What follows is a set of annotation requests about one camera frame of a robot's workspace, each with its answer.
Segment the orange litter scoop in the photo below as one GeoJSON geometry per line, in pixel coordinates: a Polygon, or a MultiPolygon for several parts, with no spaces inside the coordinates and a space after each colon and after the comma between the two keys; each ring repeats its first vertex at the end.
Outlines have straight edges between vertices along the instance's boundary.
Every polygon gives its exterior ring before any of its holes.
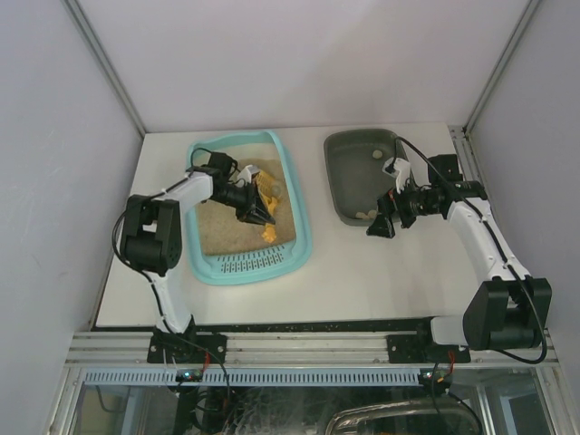
{"type": "MultiPolygon", "coordinates": [[[[260,174],[255,178],[255,182],[258,187],[258,192],[263,199],[267,210],[271,215],[274,215],[274,211],[276,210],[282,195],[280,197],[274,197],[270,192],[270,188],[275,183],[280,184],[282,188],[281,182],[263,170],[261,170],[260,174]]],[[[262,233],[262,238],[268,244],[273,244],[276,241],[276,225],[266,224],[262,233]]]]}

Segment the light blue litter box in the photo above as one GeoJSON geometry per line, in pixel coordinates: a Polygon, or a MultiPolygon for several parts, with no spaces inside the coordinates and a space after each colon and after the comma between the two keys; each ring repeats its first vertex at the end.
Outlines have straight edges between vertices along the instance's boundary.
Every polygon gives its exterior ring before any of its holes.
{"type": "Polygon", "coordinates": [[[192,143],[186,154],[204,158],[201,149],[225,152],[234,160],[246,158],[279,160],[283,181],[288,188],[295,225],[295,238],[277,246],[209,256],[202,252],[200,217],[196,210],[186,216],[187,256],[193,275],[208,285],[245,285],[294,272],[312,253],[312,234],[303,193],[291,153],[271,130],[238,131],[225,136],[192,143]]]}

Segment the dark grey plastic tub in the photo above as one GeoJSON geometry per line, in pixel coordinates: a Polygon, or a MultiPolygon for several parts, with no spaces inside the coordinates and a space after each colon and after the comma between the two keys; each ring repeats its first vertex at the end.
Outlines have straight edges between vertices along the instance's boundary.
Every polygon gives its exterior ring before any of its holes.
{"type": "Polygon", "coordinates": [[[395,180],[382,171],[390,158],[407,159],[397,134],[385,129],[344,130],[324,141],[324,158],[333,206],[341,221],[368,227],[377,215],[377,200],[395,188],[395,180]],[[372,152],[382,157],[374,159],[372,152]]]}

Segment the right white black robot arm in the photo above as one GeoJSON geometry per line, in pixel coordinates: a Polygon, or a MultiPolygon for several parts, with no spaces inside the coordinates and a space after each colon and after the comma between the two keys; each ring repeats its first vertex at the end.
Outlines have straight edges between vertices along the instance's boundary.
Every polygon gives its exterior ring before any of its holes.
{"type": "Polygon", "coordinates": [[[438,215],[459,237],[478,287],[464,314],[431,319],[433,342],[503,354],[531,348],[545,352],[550,284],[534,278],[517,259],[495,222],[484,187],[463,178],[456,156],[435,156],[427,164],[429,183],[418,186],[406,159],[385,161],[382,170],[394,186],[378,198],[377,215],[367,233],[392,238],[395,219],[409,228],[419,217],[438,215]]]}

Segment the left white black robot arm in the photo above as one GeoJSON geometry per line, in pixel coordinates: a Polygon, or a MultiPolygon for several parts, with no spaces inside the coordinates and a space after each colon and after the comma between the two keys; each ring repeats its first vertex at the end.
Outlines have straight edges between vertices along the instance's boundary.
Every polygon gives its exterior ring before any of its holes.
{"type": "Polygon", "coordinates": [[[149,283],[159,311],[157,328],[165,334],[194,330],[193,314],[177,283],[179,276],[172,271],[181,258],[183,223],[189,211],[211,200],[233,208],[240,222],[260,226],[276,222],[258,187],[259,171],[251,169],[247,178],[234,182],[236,169],[236,160],[211,151],[207,163],[190,163],[183,179],[170,187],[149,196],[130,196],[114,224],[113,253],[149,283]]]}

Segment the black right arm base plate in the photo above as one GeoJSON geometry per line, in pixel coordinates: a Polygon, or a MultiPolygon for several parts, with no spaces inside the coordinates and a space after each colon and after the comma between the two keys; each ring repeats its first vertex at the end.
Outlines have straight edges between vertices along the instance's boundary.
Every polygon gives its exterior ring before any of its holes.
{"type": "Polygon", "coordinates": [[[409,331],[388,333],[386,344],[390,363],[471,362],[467,348],[434,342],[430,330],[430,318],[418,320],[409,331]]]}

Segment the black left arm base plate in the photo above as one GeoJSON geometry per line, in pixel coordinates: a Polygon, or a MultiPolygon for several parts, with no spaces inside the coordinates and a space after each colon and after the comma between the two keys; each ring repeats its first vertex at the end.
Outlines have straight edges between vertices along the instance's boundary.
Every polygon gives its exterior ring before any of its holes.
{"type": "Polygon", "coordinates": [[[227,337],[221,333],[198,333],[189,327],[185,333],[168,333],[153,329],[147,363],[223,363],[227,337]]]}

